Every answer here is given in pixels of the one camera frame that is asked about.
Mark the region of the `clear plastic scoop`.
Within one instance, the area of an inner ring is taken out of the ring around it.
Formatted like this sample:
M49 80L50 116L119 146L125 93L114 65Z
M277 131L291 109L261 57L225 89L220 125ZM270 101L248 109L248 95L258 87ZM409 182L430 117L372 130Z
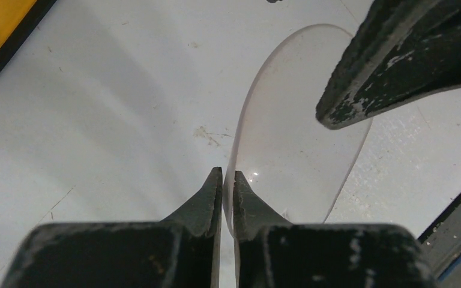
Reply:
M306 26L283 40L259 69L241 110L224 181L230 232L238 214L236 172L284 219L327 220L372 124L330 130L316 119L316 105L351 39L336 25Z

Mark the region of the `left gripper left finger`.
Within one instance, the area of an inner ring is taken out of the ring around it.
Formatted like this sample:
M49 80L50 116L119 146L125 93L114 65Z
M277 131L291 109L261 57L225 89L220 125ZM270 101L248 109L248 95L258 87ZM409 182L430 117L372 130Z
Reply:
M160 221L53 223L32 230L2 287L217 287L223 174Z

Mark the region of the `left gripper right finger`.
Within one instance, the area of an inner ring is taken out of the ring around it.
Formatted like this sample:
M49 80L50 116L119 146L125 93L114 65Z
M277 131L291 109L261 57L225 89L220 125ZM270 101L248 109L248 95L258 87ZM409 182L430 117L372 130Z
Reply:
M293 224L234 176L238 287L436 287L418 241L391 224Z

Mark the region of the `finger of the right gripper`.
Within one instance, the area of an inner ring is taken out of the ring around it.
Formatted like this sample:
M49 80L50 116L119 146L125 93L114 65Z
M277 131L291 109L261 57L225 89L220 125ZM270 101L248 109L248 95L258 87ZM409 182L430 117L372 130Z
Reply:
M331 130L461 88L461 1L374 1L316 106Z

